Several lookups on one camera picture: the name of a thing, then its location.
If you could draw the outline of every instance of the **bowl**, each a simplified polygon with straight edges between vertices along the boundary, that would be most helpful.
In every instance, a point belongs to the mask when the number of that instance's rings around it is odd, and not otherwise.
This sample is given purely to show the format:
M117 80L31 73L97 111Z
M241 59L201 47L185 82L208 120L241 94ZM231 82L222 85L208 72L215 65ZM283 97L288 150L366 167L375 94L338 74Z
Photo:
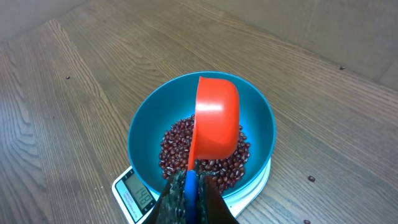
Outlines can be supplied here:
M176 121L195 112L199 77L223 78L239 92L239 123L250 142L245 174L236 185L224 191L229 197L250 184L265 168L274 149L275 118L262 93L248 81L223 72L194 72L164 83L142 102L135 113L127 137L127 153L134 172L148 189L160 195L166 184L159 167L160 142Z

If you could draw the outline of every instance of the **bowl rim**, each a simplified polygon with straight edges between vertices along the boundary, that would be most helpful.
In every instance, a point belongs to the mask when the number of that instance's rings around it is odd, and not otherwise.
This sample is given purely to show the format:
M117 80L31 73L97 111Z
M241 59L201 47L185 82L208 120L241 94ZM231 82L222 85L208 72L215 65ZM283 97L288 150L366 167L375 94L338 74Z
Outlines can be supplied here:
M268 110L269 110L269 112L270 112L271 118L272 118L272 127L273 127L273 133L274 133L274 134L273 134L273 137L272 137L271 149L270 149L270 152L269 152L269 154L268 154L267 159L265 160L265 163L263 163L263 165L261 166L261 169L258 170L257 173L256 173L250 180L248 180L244 185L240 186L240 188L238 188L238 189L232 191L232 192L229 193L229 194L223 195L223 198L226 198L226 197L229 197L229 196L232 196L232 195L238 193L238 192L241 191L243 188L245 188L246 186L248 186L251 182L253 182L254 179L255 179L256 177L258 177L258 175L261 173L261 171L265 168L265 166L267 165L269 159L271 158L272 153L274 152L275 140L276 140L276 135L277 135L277 133L276 133L276 131L277 131L277 130L276 130L276 124L275 124L275 116L274 116L274 113L272 112L272 108L271 108L270 104L268 103L266 97L265 97L265 96L261 93L261 91L259 91L252 83L250 83L249 81L246 81L245 79L243 79L243 78L241 78L241 77L239 77L239 76L237 76L237 75L232 75L232 74L230 74L230 73L220 72L220 71L199 71L199 72L187 73L187 74L181 75L181 76L179 76L179 77L175 77L175 78L173 78L173 79L171 79L171 80L169 80L169 81L163 83L161 86L157 87L157 88L156 88L152 93L150 93L150 95L148 95L148 96L145 98L145 100L139 105L137 111L134 113L134 116L133 116L133 118L132 118L132 120L131 120L130 127L129 127L129 132L128 132L128 134L127 134L127 156L129 157L130 165L131 165L132 169L134 170L134 173L137 175L138 179L139 179L149 190L153 191L153 192L156 193L157 195L160 195L161 192L158 192L158 191L156 191L155 189L153 189L151 186L149 186L149 184L147 184L147 183L144 181L144 179L142 179L142 177L138 174L136 168L134 167L134 164L132 163L132 159L131 159L131 155L130 155L130 150L129 150L129 149L130 149L130 136L131 136L131 127L132 127L132 124L134 123L134 120L135 120L135 118L136 118L136 114L137 114L137 113L139 112L139 110L141 109L141 106L150 98L150 96L152 96L152 95L153 95L156 91L158 91L160 88L162 88L162 87L165 86L166 84L168 84L168 83L170 83L170 82L172 82L172 81L174 81L174 80L176 80L176 79L183 78L183 77L186 77L186 76L189 76L189 75L200 75L200 74L202 74L202 73L217 73L217 74L222 74L222 75L226 75L226 76L229 76L229 77L234 77L234 78L240 79L241 81L247 83L248 85L250 85L252 88L254 88L254 89L260 94L260 96L262 97L262 99L263 99L264 102L266 103L266 105L267 105L267 107L268 107Z

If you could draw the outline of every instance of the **blue handle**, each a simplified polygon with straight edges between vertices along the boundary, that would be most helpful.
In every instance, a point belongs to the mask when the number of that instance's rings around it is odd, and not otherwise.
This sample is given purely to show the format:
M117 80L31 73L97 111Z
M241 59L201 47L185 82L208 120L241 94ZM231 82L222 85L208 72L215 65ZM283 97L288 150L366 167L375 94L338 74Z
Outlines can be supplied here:
M187 171L185 179L184 199L185 199L185 220L188 224L194 224L197 218L197 193L198 183L197 174L194 170Z

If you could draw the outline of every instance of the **pile of beans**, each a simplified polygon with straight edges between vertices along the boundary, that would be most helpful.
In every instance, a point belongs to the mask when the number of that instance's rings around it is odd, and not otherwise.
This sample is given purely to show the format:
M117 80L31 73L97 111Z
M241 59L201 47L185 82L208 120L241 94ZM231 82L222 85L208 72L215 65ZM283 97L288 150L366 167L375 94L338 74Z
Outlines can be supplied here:
M168 179L175 174L177 169L185 171L188 167L189 150L192 141L193 121L195 115L181 119L172 125L170 131L164 133L160 144L162 151L159 154L159 166L163 169L163 178ZM201 160L200 171L212 171L215 173L213 180L216 182L220 194L241 180L244 175L244 167L250 156L250 143L245 142L247 137L239 126L238 146L234 153L227 159Z

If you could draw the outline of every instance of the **digital scale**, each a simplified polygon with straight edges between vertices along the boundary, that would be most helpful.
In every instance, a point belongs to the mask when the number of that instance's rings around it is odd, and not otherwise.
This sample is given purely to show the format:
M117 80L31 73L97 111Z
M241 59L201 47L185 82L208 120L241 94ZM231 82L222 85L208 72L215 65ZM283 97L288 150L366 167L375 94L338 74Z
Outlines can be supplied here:
M271 159L248 186L224 198L235 218L261 193L268 181L270 171ZM145 187L132 167L129 167L113 182L112 193L130 224L144 222L159 198L159 195Z

